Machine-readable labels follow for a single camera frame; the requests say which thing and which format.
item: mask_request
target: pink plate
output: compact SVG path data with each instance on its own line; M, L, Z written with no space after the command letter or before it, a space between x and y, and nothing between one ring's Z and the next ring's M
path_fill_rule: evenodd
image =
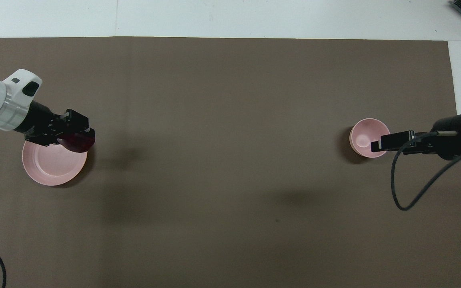
M28 141L22 148L24 170L36 182L56 186L69 182L84 166L88 153L75 153L62 145L44 147Z
M353 150L361 156L377 158L386 153L371 152L371 142L378 141L380 136L389 134L389 129L383 122L373 118L362 119L351 129L350 144Z

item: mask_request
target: plate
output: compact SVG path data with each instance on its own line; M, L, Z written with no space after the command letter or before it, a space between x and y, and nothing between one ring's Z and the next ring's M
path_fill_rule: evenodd
M22 148L24 170L36 182L56 186L72 180L81 171L87 152L75 153L62 145L42 146L25 141Z
M378 141L381 136L387 134L390 134L389 129L380 120L362 119L351 129L350 145L358 155L377 158L384 155L386 151L371 152L371 142Z

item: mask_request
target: white surface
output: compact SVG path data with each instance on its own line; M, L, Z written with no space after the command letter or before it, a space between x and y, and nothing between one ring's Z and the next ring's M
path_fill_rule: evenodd
M0 37L114 35L452 40L461 113L461 15L448 0L0 0Z

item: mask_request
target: brown table surface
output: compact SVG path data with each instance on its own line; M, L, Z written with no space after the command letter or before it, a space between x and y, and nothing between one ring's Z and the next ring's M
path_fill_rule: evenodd
M428 131L456 114L446 42L0 39L0 80L90 118L80 175L33 182L0 132L8 287L461 286L461 166L408 212L362 118ZM403 204L445 161L404 156Z

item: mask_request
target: white floor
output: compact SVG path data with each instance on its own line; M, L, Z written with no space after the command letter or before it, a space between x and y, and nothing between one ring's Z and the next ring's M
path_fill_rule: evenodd
M448 0L0 0L0 37L67 36L447 40L461 113L461 15Z

